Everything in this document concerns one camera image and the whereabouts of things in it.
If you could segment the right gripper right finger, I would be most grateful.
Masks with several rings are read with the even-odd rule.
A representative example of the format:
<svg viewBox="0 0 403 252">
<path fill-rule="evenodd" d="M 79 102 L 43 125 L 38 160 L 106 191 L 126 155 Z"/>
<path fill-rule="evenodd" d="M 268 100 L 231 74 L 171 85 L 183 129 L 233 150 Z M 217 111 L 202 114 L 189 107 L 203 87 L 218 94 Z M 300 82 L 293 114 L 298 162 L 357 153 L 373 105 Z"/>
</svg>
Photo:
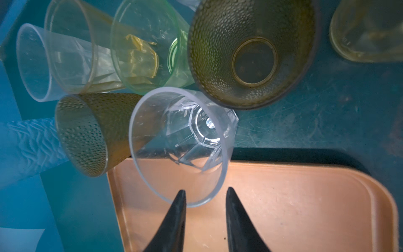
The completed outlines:
<svg viewBox="0 0 403 252">
<path fill-rule="evenodd" d="M 226 193 L 226 226 L 230 252 L 269 252 L 234 188 Z"/>
</svg>

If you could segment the orange plastic tray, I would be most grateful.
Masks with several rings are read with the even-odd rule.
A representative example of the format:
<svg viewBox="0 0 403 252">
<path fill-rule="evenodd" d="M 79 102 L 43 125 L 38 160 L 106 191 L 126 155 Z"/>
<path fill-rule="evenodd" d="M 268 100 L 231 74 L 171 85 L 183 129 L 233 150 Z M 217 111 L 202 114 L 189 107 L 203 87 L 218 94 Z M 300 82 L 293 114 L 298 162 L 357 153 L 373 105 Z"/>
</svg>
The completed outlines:
<svg viewBox="0 0 403 252">
<path fill-rule="evenodd" d="M 347 167 L 234 161 L 219 193 L 186 211 L 186 252 L 228 251 L 226 192 L 234 188 L 274 252 L 397 252 L 393 196 Z"/>
</svg>

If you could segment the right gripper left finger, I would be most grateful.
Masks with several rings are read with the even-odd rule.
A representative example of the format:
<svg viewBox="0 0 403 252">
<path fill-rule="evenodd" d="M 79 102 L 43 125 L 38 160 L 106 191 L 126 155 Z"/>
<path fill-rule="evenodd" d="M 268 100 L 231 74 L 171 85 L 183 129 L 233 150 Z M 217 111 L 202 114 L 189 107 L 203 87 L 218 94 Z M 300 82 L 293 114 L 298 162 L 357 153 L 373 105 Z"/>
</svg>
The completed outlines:
<svg viewBox="0 0 403 252">
<path fill-rule="evenodd" d="M 182 252 L 186 225 L 186 192 L 179 190 L 144 252 Z"/>
</svg>

